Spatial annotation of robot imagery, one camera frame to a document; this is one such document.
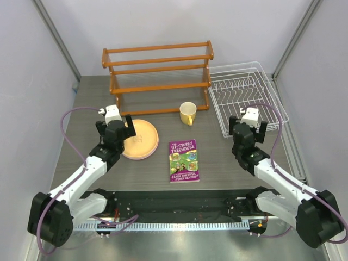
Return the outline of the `yellow plate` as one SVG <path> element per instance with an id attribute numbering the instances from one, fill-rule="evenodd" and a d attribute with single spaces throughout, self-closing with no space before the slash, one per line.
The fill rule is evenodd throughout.
<path id="1" fill-rule="evenodd" d="M 148 121 L 133 120 L 136 136 L 125 140 L 124 153 L 132 157 L 145 156 L 153 150 L 159 142 L 156 128 Z"/>

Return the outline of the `white wire dish rack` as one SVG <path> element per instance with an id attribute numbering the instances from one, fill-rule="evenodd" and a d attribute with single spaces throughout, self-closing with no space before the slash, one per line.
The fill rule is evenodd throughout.
<path id="1" fill-rule="evenodd" d="M 250 104 L 268 104 L 277 109 L 281 121 L 274 111 L 258 106 L 259 120 L 268 123 L 267 131 L 275 131 L 279 125 L 289 121 L 270 79 L 257 61 L 209 68 L 211 86 L 208 88 L 222 135 L 228 138 L 229 117 L 241 118 L 240 109 Z"/>

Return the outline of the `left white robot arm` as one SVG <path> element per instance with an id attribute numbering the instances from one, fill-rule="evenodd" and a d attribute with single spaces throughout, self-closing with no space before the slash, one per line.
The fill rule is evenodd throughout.
<path id="1" fill-rule="evenodd" d="M 136 132 L 130 115 L 124 121 L 97 121 L 96 127 L 100 142 L 83 159 L 81 167 L 60 186 L 47 194 L 39 192 L 32 200 L 27 230 L 36 236 L 39 247 L 42 241 L 61 247 L 73 229 L 87 219 L 115 213 L 113 193 L 96 189 L 85 199 L 81 196 L 120 160 L 125 140 Z"/>

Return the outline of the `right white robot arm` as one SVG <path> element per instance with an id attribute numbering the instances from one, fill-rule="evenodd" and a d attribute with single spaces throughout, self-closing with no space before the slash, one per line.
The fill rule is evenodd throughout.
<path id="1" fill-rule="evenodd" d="M 334 195 L 318 192 L 283 171 L 271 157 L 256 146 L 265 137 L 267 123 L 256 129 L 236 116 L 229 118 L 233 138 L 232 154 L 240 167 L 271 185 L 279 195 L 264 187 L 247 194 L 246 210 L 253 215 L 272 214 L 294 227 L 302 241 L 311 248 L 330 241 L 345 229 Z"/>

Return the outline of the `purple plate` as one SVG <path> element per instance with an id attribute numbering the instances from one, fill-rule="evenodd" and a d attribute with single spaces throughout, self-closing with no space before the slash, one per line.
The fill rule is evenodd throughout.
<path id="1" fill-rule="evenodd" d="M 150 157 L 155 151 L 156 149 L 158 148 L 158 144 L 156 144 L 156 146 L 153 148 L 153 150 L 151 152 L 149 152 L 148 154 L 146 154 L 145 156 L 141 156 L 141 157 L 132 157 L 132 156 L 128 156 L 126 155 L 124 152 L 122 153 L 122 155 L 128 159 L 131 159 L 131 160 L 143 160 L 143 159 L 146 159 L 148 157 Z"/>

